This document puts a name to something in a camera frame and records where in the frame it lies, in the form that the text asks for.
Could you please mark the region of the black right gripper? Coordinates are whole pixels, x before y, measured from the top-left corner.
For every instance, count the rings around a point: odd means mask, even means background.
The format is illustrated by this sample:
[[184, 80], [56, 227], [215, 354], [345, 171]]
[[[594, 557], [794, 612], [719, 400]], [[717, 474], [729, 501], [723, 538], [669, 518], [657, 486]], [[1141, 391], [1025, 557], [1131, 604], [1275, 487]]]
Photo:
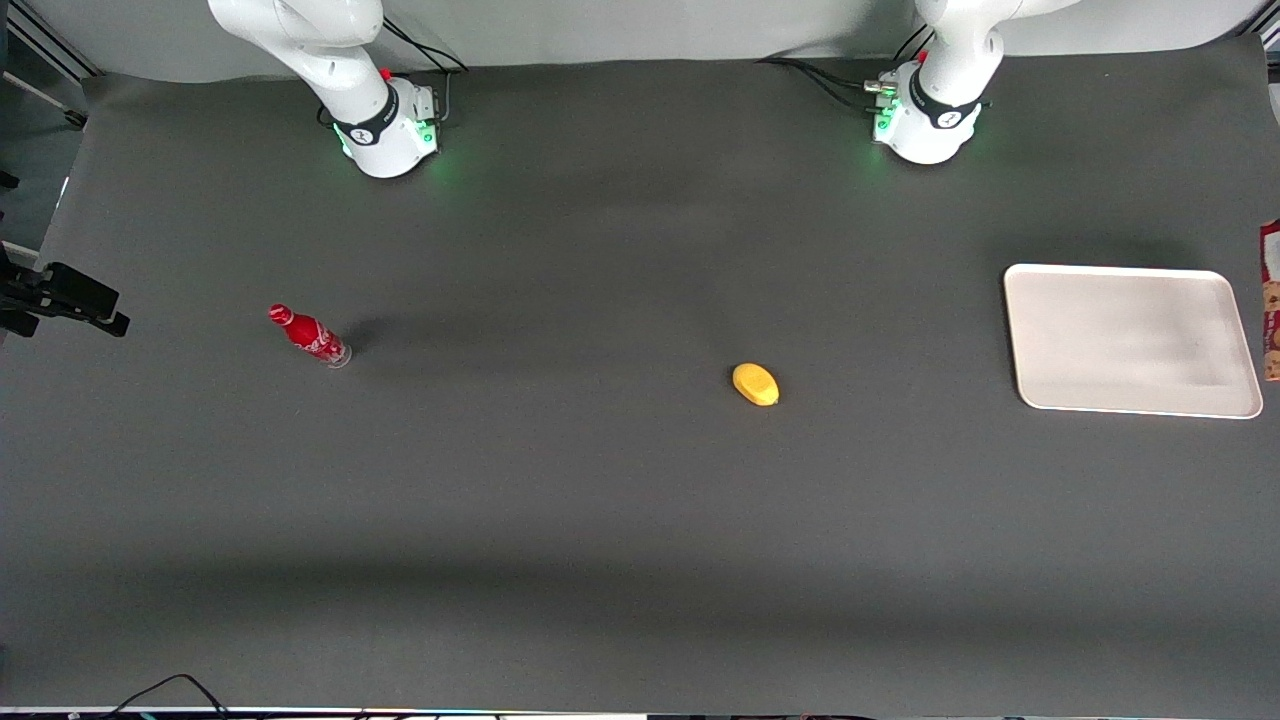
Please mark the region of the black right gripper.
[[123, 338], [131, 319], [116, 310], [119, 292], [63, 263], [38, 263], [36, 251], [1, 242], [0, 327], [9, 334], [31, 338], [45, 313], [90, 324]]

